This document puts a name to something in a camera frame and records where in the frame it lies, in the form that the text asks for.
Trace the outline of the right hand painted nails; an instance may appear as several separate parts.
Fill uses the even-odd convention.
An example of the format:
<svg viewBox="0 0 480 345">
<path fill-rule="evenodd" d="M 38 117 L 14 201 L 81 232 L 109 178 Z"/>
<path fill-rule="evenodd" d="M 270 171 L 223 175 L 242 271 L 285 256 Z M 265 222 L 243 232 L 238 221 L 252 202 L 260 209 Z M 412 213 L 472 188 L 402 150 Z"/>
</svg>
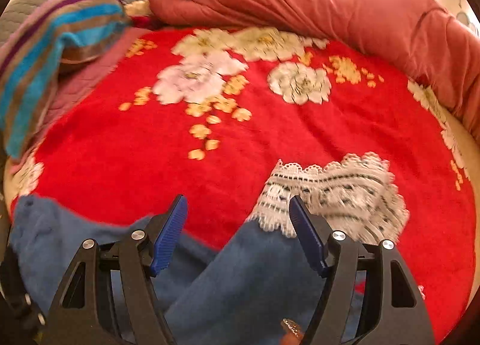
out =
<svg viewBox="0 0 480 345">
<path fill-rule="evenodd" d="M 281 327 L 285 331 L 281 338 L 280 345 L 299 345 L 304 337 L 304 333 L 295 321 L 284 318 L 281 321 Z"/>
</svg>

